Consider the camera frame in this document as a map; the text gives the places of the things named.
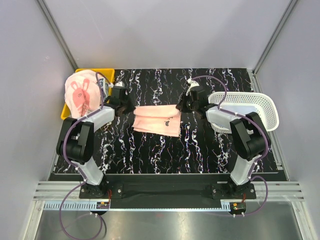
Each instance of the yellow bin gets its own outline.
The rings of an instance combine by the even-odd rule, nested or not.
[[[115,81],[115,70],[113,68],[79,68],[75,70],[75,72],[79,72],[82,70],[90,69],[95,72],[100,72],[110,81],[110,83],[113,83]],[[109,96],[111,95],[112,88],[109,88]],[[64,103],[62,113],[61,113],[61,119],[65,120],[67,117],[70,116],[70,110],[66,103]]]

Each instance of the metal floor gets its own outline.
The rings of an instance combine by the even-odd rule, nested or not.
[[[259,207],[247,203],[247,213]],[[84,211],[63,211],[64,225],[72,223]],[[228,215],[226,212],[213,214]],[[36,240],[69,240],[60,230],[58,211],[44,210]],[[97,240],[301,240],[302,235],[290,202],[267,202],[257,214],[221,217],[209,212],[125,212],[110,211],[103,215],[103,228]],[[93,216],[80,219],[67,228],[79,239],[93,237],[100,221]]]

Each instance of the white wall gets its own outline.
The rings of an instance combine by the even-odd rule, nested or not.
[[[319,0],[299,1],[257,76],[278,109],[289,175],[300,182],[320,236],[319,9]]]
[[[49,175],[72,69],[34,0],[0,1],[0,238],[18,240]]]
[[[79,67],[252,69],[290,0],[45,0]]]

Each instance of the metal frame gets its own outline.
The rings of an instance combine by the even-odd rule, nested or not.
[[[269,40],[269,42],[267,43],[265,49],[263,50],[263,53],[261,55],[261,57],[259,58],[257,64],[255,65],[253,72],[255,74],[258,73],[258,71],[260,70],[262,64],[264,63],[267,55],[269,54],[271,48],[273,47],[275,41],[277,40],[280,32],[282,31],[284,25],[286,24],[288,18],[290,17],[291,13],[293,12],[293,10],[295,9],[297,3],[299,2],[299,0],[291,0],[288,4],[288,6],[286,7],[279,23],[277,24],[275,30],[273,31],[273,34]]]
[[[315,229],[313,228],[306,202],[292,202],[295,218],[298,222],[303,240],[317,240]]]
[[[262,181],[252,182],[256,191],[256,199],[247,199],[247,202],[263,201],[266,196],[265,184]],[[303,202],[304,196],[297,181],[268,181],[268,202]],[[40,181],[34,194],[34,201],[61,201],[66,194],[79,185],[77,181]],[[68,200],[90,201],[90,199],[79,198],[80,188],[73,191]],[[105,198],[94,199],[98,202],[107,202]],[[234,199],[225,199],[224,202],[234,202]]]
[[[23,240],[35,240],[45,201],[33,202],[33,210]]]
[[[64,37],[62,36],[58,25],[55,22],[55,19],[52,17],[52,14],[45,2],[45,0],[35,0],[41,10],[41,12],[43,13],[49,27],[51,28],[55,38],[57,39],[61,50],[64,52],[67,60],[69,61],[70,65],[72,66],[73,70],[75,71],[76,69],[78,69],[78,65],[77,62],[75,61]]]

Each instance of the pink towel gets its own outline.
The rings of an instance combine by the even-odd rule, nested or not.
[[[176,105],[137,106],[133,113],[135,131],[179,137],[181,113]]]
[[[100,106],[100,89],[96,73],[83,70],[72,74],[65,82],[65,103],[73,118],[82,117]]]

